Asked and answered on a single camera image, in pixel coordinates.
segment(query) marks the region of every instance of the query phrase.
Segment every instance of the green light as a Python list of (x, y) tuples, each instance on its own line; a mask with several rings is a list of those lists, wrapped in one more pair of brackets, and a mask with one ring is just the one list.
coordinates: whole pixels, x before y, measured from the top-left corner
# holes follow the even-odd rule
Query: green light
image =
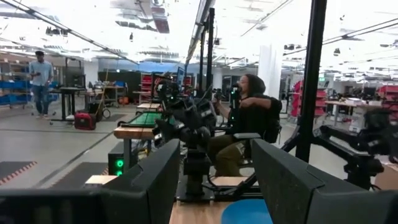
[(121, 159), (116, 161), (116, 166), (117, 167), (123, 167), (123, 164), (124, 164), (124, 162)]

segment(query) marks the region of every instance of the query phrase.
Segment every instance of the black metal pole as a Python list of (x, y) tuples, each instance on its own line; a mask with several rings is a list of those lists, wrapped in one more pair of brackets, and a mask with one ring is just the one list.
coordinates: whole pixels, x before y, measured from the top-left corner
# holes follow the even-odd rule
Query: black metal pole
[(317, 100), (319, 66), (322, 54), (327, 0), (312, 0), (310, 27), (308, 29), (307, 56), (305, 58), (304, 86), (296, 157), (308, 162), (312, 140), (315, 103)]
[(199, 90), (203, 90), (202, 83), (203, 83), (203, 58), (205, 54), (205, 37), (206, 37), (206, 29), (203, 30), (200, 37), (200, 59), (199, 59), (199, 76), (197, 82), (199, 84)]
[(213, 74), (211, 72), (213, 63), (213, 38), (214, 38), (214, 8), (210, 8), (209, 17), (207, 18), (207, 25), (209, 30), (209, 36), (207, 41), (207, 69), (206, 69), (206, 89), (213, 83)]

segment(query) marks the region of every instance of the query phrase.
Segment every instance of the floor mat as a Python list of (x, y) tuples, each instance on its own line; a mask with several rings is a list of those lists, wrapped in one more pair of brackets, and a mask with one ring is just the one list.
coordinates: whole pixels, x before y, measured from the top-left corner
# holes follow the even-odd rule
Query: floor mat
[(36, 162), (0, 162), (0, 185), (29, 170)]
[(82, 162), (67, 175), (54, 183), (52, 189), (79, 189), (92, 175), (107, 175), (108, 163), (106, 162)]
[(102, 119), (102, 121), (117, 121), (119, 119), (121, 119), (122, 117), (124, 117), (126, 114), (112, 114), (110, 118), (108, 119)]

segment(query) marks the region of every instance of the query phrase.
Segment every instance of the gray floor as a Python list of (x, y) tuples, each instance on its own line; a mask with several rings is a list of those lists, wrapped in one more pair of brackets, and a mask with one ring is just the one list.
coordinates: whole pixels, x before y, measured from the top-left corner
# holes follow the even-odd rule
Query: gray floor
[[(51, 112), (57, 112), (56, 116), (60, 114), (58, 107), (52, 104), (50, 108)], [(129, 120), (136, 109), (127, 106), (111, 111), (126, 114), (122, 120)], [(81, 162), (107, 162), (108, 152), (119, 142), (112, 135), (117, 122), (100, 122), (95, 131), (80, 131), (63, 123), (50, 125), (48, 121), (37, 120), (31, 112), (30, 108), (0, 109), (0, 162), (37, 162), (28, 171), (0, 185), (0, 189), (47, 188)], [(293, 130), (294, 125), (284, 125), (280, 145)], [(337, 177), (345, 177), (345, 162), (322, 147), (312, 146), (310, 163)], [(243, 170), (246, 175), (251, 172)]]

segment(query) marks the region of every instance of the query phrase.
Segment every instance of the white column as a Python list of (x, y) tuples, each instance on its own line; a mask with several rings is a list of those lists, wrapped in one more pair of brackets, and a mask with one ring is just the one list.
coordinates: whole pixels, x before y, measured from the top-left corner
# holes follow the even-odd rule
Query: white column
[(222, 88), (223, 87), (223, 69), (213, 67), (211, 69), (213, 73), (213, 88)]
[(279, 99), (280, 74), (282, 72), (283, 45), (268, 40), (260, 46), (257, 75), (266, 84), (265, 95)]
[(98, 81), (98, 59), (92, 59), (90, 62), (84, 61), (84, 70), (86, 75), (86, 87), (91, 82), (93, 85)]

